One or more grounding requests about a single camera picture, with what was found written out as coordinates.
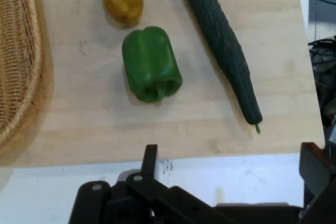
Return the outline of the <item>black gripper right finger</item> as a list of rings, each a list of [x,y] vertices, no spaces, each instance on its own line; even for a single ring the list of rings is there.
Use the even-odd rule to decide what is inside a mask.
[[[299,223],[335,223],[335,165],[313,142],[301,144],[299,174],[313,194]]]

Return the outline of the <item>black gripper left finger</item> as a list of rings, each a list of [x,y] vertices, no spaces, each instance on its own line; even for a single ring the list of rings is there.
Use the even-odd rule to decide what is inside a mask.
[[[147,145],[140,172],[110,186],[96,181],[77,193],[70,223],[223,223],[223,215],[179,187],[154,178],[157,145]]]

